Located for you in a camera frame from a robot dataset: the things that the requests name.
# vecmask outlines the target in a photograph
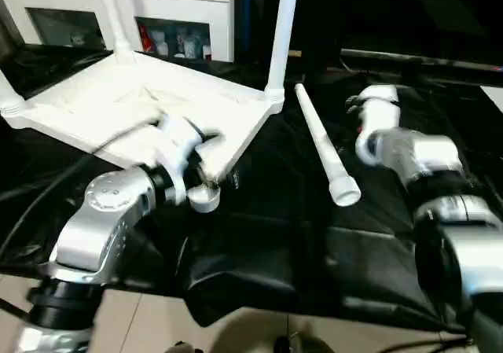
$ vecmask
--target red item on shelf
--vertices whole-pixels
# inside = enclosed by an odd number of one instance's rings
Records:
[[[147,33],[147,28],[144,25],[138,25],[140,31],[141,46],[143,51],[147,53],[153,52],[152,41],[150,41],[149,34]]]

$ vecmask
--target black monitor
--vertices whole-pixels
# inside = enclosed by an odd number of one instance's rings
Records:
[[[277,4],[264,3],[263,60]],[[307,69],[337,66],[342,55],[495,73],[503,70],[502,21],[500,0],[297,0],[290,49]]]

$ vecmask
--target bottle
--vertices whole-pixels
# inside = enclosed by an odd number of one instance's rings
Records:
[[[169,50],[165,41],[166,35],[164,34],[164,31],[151,30],[150,35],[152,36],[154,43],[156,44],[157,54],[159,54],[160,56],[167,56]]]
[[[140,31],[141,46],[143,47],[143,51],[146,53],[152,53],[152,41],[150,41],[147,28],[145,28],[145,25],[139,24],[138,30]]]

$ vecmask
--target black plastic sheet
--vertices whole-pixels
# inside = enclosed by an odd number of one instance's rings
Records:
[[[27,47],[3,64],[16,90],[29,97],[103,53]],[[247,86],[264,75],[232,64],[181,64]],[[365,75],[311,77],[306,89],[347,170],[362,189],[349,208],[336,207],[307,125],[287,83],[282,113],[271,116],[236,165],[238,189],[224,189],[219,208],[198,215],[188,206],[163,206],[132,232],[110,285],[183,297],[195,320],[209,325],[242,306],[349,318],[405,328],[462,332],[442,304],[421,291],[413,227],[395,175],[366,167],[354,154],[357,116],[344,102],[373,83]],[[403,79],[402,125],[446,134],[458,145],[470,176],[486,187],[499,211],[501,113],[478,87]],[[60,171],[83,155],[33,130],[2,121],[0,239]],[[57,189],[13,240],[0,270],[36,276],[86,184],[116,169],[96,160]]]

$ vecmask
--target white pipe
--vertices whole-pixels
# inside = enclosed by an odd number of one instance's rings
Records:
[[[9,80],[0,71],[0,112],[4,117],[14,116],[26,106],[21,97],[10,85]]]
[[[114,52],[119,62],[127,63],[134,60],[134,52],[131,49],[131,44],[127,40],[124,26],[120,19],[119,8],[116,0],[102,0],[105,5],[105,10],[108,15],[112,34],[114,36]]]
[[[296,85],[296,94],[321,163],[329,178],[329,192],[333,202],[337,206],[350,206],[356,203],[360,200],[362,192],[356,181],[347,173],[302,84]]]
[[[277,11],[276,31],[274,32],[273,53],[270,58],[269,79],[265,89],[266,97],[275,106],[278,113],[285,101],[285,70],[292,35],[293,16],[296,0],[280,0]]]

